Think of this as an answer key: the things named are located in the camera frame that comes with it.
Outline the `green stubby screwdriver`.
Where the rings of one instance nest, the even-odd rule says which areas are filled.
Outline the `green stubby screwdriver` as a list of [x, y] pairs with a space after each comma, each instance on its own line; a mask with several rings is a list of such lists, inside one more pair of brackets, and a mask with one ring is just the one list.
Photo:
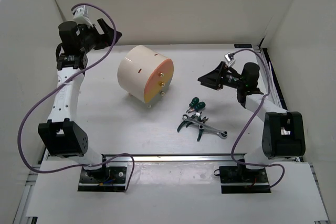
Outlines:
[[188, 113], [199, 112], [199, 111], [203, 110], [205, 108], [205, 106], [206, 106], [205, 102], [203, 102], [203, 101], [199, 102], [193, 108], [191, 108]]
[[189, 111], [191, 111], [199, 103], [199, 101], [200, 99], [198, 97], [194, 97], [189, 103], [186, 113], [189, 113]]

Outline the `pink top drawer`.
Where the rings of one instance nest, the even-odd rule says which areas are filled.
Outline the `pink top drawer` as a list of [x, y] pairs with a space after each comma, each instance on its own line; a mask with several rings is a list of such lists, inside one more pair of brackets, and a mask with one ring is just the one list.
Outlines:
[[171, 59], [164, 60], [151, 74], [151, 81], [155, 83], [168, 82], [172, 79], [174, 73], [174, 65]]

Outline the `cream round drawer cabinet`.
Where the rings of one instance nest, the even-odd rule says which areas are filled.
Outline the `cream round drawer cabinet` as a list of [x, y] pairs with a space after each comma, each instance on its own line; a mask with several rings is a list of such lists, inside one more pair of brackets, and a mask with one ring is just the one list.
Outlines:
[[120, 87], [144, 103], [144, 89], [149, 77], [157, 66], [167, 59], [169, 58], [143, 45], [132, 48], [118, 67], [117, 80]]

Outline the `silver ratchet wrench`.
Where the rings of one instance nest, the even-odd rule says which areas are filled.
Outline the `silver ratchet wrench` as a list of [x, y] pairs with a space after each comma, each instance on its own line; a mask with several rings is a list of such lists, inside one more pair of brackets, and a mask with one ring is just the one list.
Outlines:
[[199, 125], [203, 125], [205, 131], [208, 131], [208, 132], [210, 132], [210, 133], [212, 133], [212, 134], [216, 134], [217, 136], [219, 136], [219, 137], [222, 138], [222, 139], [225, 139], [225, 138], [227, 137], [227, 131], [218, 130], [218, 129], [216, 129], [216, 128], [214, 128], [214, 127], [211, 127], [211, 126], [209, 126], [209, 125], [207, 125], [207, 124], [203, 124], [203, 123], [201, 123], [201, 122], [198, 122], [196, 119], [191, 119], [191, 117], [188, 116], [187, 114], [184, 114], [184, 115], [182, 116], [182, 120], [183, 120], [183, 121], [189, 121], [189, 122], [192, 122], [193, 124], [195, 124], [195, 125], [197, 125], [197, 126], [199, 126]]

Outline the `yellow drawer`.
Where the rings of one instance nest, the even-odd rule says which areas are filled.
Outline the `yellow drawer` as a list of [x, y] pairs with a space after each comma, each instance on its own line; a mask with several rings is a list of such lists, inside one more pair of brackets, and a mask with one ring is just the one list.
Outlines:
[[152, 95], [158, 93], [158, 91], [172, 79], [172, 74], [169, 72], [159, 71], [151, 75], [145, 85], [144, 95]]

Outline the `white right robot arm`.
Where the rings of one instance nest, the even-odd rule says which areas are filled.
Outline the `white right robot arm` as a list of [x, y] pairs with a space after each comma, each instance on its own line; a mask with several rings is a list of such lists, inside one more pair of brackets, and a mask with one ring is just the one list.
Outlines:
[[236, 177], [247, 182], [255, 175], [255, 169], [271, 165], [274, 160], [303, 156], [306, 152], [303, 118], [299, 112], [287, 111], [271, 101], [258, 88], [260, 67], [248, 62], [241, 73], [226, 63], [198, 78], [201, 85], [214, 90], [224, 86], [237, 90], [237, 101], [264, 124], [261, 146], [245, 154], [238, 161]]

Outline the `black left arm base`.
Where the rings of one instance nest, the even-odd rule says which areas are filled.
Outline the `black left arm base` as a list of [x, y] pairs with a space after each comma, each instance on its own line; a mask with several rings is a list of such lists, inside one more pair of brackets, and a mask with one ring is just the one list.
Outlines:
[[78, 191], [125, 192], [127, 185], [127, 162], [111, 162], [97, 170], [81, 169]]

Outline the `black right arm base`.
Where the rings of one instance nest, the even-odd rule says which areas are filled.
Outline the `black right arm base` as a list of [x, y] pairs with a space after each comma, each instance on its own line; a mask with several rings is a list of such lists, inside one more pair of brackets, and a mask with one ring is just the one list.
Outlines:
[[220, 166], [214, 170], [220, 178], [222, 194], [271, 193], [266, 169], [247, 169], [245, 166]]

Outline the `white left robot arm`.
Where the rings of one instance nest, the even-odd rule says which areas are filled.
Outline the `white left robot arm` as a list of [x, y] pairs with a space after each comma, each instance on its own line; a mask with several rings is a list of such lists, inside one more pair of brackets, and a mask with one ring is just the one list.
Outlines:
[[103, 33], [95, 25], [63, 22], [58, 26], [61, 43], [56, 49], [57, 87], [51, 113], [38, 126], [38, 134], [50, 155], [69, 158], [83, 164], [85, 170], [99, 182], [110, 177], [110, 168], [102, 154], [89, 147], [86, 132], [77, 124], [77, 104], [81, 84], [88, 64], [87, 54], [118, 41], [121, 33], [111, 28], [102, 18], [97, 20]]

